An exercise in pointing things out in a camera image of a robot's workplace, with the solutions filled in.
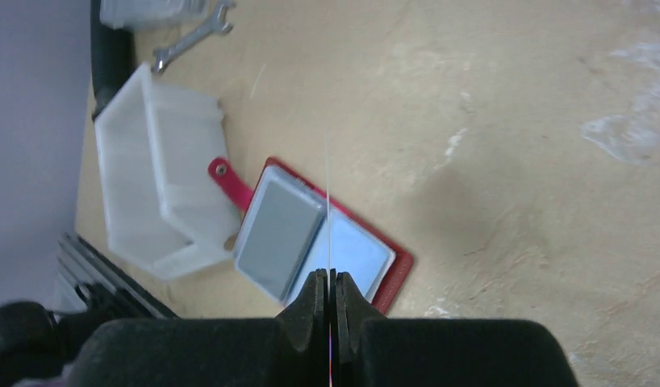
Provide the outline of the gold credit card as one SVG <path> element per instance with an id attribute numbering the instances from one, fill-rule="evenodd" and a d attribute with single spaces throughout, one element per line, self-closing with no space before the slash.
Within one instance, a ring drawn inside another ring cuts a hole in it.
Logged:
<path id="1" fill-rule="evenodd" d="M 328 296 L 332 296 L 332 204 L 330 201 L 330 188 L 331 188 L 331 173 L 330 173 L 330 164 L 329 164 L 329 145 L 330 139 L 328 134 L 328 129 L 324 129 L 324 173 L 325 173 L 325 201 L 326 201 L 326 225 L 327 225 L 327 237 L 328 237 L 328 248 L 327 248 L 327 290 Z M 333 387 L 332 382 L 332 322 L 328 321 L 328 385 Z"/>

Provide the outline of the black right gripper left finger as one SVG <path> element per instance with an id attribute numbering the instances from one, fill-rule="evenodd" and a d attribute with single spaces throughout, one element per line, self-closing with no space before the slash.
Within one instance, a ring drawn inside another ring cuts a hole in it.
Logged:
<path id="1" fill-rule="evenodd" d="M 70 386 L 327 386 L 328 276 L 273 318 L 120 319 L 84 344 Z"/>

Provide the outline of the red leather card holder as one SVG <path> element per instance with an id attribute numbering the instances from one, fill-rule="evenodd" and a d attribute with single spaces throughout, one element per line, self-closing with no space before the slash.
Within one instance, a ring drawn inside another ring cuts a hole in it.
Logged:
<path id="1" fill-rule="evenodd" d="M 234 244 L 235 268 L 236 256 L 244 240 L 245 218 L 248 213 L 254 212 L 255 203 L 258 201 L 257 192 L 262 190 L 268 180 L 297 179 L 312 190 L 325 205 L 324 219 L 311 241 L 287 298 L 284 302 L 279 302 L 288 306 L 300 294 L 307 275 L 316 269 L 326 270 L 327 267 L 328 237 L 325 190 L 273 156 L 266 160 L 255 188 L 248 187 L 223 157 L 215 158 L 209 164 L 207 171 L 223 193 L 244 212 L 240 232 Z M 332 269 L 339 273 L 349 273 L 362 297 L 378 311 L 386 313 L 411 271 L 414 258 L 404 247 L 347 206 L 334 198 L 330 198 L 330 201 L 332 204 Z"/>

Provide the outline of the white card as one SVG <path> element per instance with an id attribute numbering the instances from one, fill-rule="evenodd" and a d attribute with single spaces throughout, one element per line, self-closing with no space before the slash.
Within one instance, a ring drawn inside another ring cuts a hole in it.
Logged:
<path id="1" fill-rule="evenodd" d="M 257 200 L 245 218 L 236 268 L 284 302 L 324 219 L 325 205 L 297 179 L 268 180 Z"/>

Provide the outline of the white plastic card box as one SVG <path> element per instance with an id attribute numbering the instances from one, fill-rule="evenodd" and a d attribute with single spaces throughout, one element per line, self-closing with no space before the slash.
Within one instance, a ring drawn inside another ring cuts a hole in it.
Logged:
<path id="1" fill-rule="evenodd" d="M 95 120 L 107 245 L 163 281 L 233 257 L 240 212 L 207 169 L 228 154 L 215 98 L 141 64 Z"/>

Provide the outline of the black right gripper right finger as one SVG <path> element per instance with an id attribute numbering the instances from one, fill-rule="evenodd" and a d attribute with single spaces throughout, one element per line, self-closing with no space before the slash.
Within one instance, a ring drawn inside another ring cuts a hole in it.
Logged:
<path id="1" fill-rule="evenodd" d="M 335 386 L 576 386 L 552 333 L 538 322 L 387 318 L 348 273 L 331 273 Z"/>

